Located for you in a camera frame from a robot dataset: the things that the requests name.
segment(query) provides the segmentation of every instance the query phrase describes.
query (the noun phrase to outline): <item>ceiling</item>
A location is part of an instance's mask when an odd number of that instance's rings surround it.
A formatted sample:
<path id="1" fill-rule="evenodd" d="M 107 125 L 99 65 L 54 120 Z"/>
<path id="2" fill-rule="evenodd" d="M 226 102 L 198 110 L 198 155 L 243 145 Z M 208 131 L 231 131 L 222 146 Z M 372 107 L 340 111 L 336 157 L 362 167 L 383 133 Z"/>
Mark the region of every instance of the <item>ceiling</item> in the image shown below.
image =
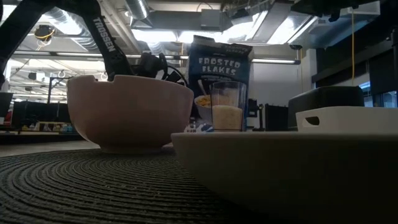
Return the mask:
<path id="1" fill-rule="evenodd" d="M 15 0 L 3 1 L 5 4 L 18 2 Z M 327 47 L 328 45 L 333 45 L 338 39 L 349 35 L 347 30 L 351 29 L 350 12 L 347 10 L 342 11 L 340 21 L 332 24 L 327 21 L 327 17 L 319 20 L 317 17 L 292 12 L 290 10 L 291 3 L 288 1 L 283 1 L 283 3 L 280 3 L 280 1 L 274 2 L 275 0 L 210 0 L 207 3 L 202 3 L 201 0 L 189 0 L 189 2 L 181 0 L 147 0 L 151 11 L 150 14 L 156 12 L 160 16 L 167 15 L 170 11 L 200 15 L 202 10 L 211 8 L 215 11 L 222 8 L 224 12 L 226 11 L 225 14 L 227 16 L 232 16 L 237 9 L 246 8 L 249 13 L 246 18 L 249 18 L 249 20 L 235 24 L 223 32 L 198 32 L 197 30 L 181 30 L 178 28 L 178 18 L 165 16 L 163 20 L 166 23 L 169 22 L 169 26 L 173 27 L 172 30 L 141 29 L 134 27 L 135 24 L 140 22 L 131 20 L 131 15 L 126 7 L 126 0 L 98 1 L 102 6 L 102 14 L 105 16 L 105 22 L 111 35 L 125 54 L 140 54 L 143 50 L 158 54 L 157 50 L 161 49 L 165 54 L 169 55 L 186 55 L 188 54 L 193 34 L 199 34 L 213 37 L 219 42 L 253 45 L 257 58 L 296 59 L 297 53 L 290 49 L 289 44 L 302 45 L 304 48 Z M 6 5 L 3 19 L 14 8 L 15 6 Z M 355 13 L 358 15 L 356 29 L 360 29 L 378 16 L 377 5 L 371 8 L 369 6 L 362 7 L 356 10 Z M 83 48 L 76 41 L 76 35 L 72 36 L 64 33 L 57 27 L 55 27 L 57 32 L 51 42 L 45 45 L 33 35 L 34 30 L 39 25 L 53 26 L 53 23 L 48 16 L 42 16 L 31 33 L 21 43 L 18 50 L 74 53 L 98 52 L 98 50 L 89 51 Z M 15 94 L 29 95 L 17 97 L 22 100 L 47 101 L 45 95 L 48 92 L 49 77 L 58 77 L 61 71 L 65 73 L 66 77 L 96 75 L 99 80 L 106 79 L 104 64 L 101 60 L 51 60 L 33 57 L 31 59 L 14 58 L 10 61 L 11 73 L 13 74 L 10 79 L 11 91 Z M 30 72 L 43 73 L 46 78 L 29 80 L 28 74 Z M 63 95 L 66 95 L 66 92 L 63 83 L 59 83 L 58 87 L 52 92 L 55 95 L 53 100 L 63 101 L 62 99 L 65 99 Z M 32 85 L 34 87 L 31 90 L 29 88 L 28 90 L 30 91 L 28 91 L 23 87 L 24 85 Z"/>

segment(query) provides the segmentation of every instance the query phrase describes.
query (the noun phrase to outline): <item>white container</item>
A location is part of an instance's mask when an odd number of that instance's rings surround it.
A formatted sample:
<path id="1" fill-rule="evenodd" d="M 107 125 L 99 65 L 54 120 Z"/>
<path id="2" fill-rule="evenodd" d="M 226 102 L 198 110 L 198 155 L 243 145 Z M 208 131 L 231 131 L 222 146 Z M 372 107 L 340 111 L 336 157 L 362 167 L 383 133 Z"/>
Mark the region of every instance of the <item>white container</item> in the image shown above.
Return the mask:
<path id="1" fill-rule="evenodd" d="M 333 106 L 296 113 L 296 119 L 301 133 L 398 134 L 397 108 Z"/>

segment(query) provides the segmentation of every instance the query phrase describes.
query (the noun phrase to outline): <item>milk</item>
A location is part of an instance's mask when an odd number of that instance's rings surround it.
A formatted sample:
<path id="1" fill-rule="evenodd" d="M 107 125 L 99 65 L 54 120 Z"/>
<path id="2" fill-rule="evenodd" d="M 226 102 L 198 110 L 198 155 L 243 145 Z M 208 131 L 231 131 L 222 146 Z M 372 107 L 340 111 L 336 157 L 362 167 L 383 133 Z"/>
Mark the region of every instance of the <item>milk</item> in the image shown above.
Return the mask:
<path id="1" fill-rule="evenodd" d="M 214 130 L 242 130 L 243 110 L 235 106 L 216 105 L 212 107 Z"/>

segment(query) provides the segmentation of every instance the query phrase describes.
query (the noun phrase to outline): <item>frosted flakes box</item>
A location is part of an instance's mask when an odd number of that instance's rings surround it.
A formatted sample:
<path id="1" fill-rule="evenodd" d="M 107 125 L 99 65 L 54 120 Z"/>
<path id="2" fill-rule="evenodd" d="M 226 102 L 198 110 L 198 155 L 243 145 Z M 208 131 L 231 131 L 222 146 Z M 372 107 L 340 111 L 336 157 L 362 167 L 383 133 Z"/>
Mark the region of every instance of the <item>frosted flakes box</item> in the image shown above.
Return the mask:
<path id="1" fill-rule="evenodd" d="M 210 86 L 215 82 L 242 82 L 249 90 L 251 60 L 254 54 L 251 46 L 216 43 L 213 39 L 195 36 L 190 48 L 188 81 L 195 94 L 194 109 L 190 127 L 194 132 L 211 129 Z M 244 124 L 248 113 L 248 93 L 244 110 Z"/>

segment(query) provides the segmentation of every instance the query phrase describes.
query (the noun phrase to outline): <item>yellow cable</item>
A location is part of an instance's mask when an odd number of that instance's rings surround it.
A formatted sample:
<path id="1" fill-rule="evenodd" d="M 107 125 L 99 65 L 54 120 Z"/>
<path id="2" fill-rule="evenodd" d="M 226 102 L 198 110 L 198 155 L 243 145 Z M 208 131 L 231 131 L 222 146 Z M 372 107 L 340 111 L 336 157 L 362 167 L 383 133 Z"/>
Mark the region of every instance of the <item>yellow cable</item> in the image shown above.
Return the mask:
<path id="1" fill-rule="evenodd" d="M 47 38 L 47 37 L 50 37 L 51 35 L 53 35 L 54 32 L 55 32 L 55 29 L 52 30 L 51 34 L 48 34 L 48 35 L 45 35 L 45 36 L 42 36 L 42 37 L 39 37 L 39 36 L 36 36 L 36 35 L 35 35 L 35 37 L 36 37 L 36 38 L 39 38 L 39 39 Z"/>
<path id="2" fill-rule="evenodd" d="M 351 16 L 351 23 L 352 23 L 352 43 L 351 43 L 351 50 L 352 50 L 352 58 L 353 58 L 353 77 L 351 79 L 352 81 L 352 86 L 354 86 L 354 79 L 355 79 L 355 20 L 354 20 L 354 9 L 353 9 L 353 13 Z"/>
<path id="3" fill-rule="evenodd" d="M 300 61 L 303 62 L 303 48 L 300 49 Z M 301 92 L 304 92 L 304 82 L 303 82 L 303 64 L 300 64 L 301 69 Z"/>

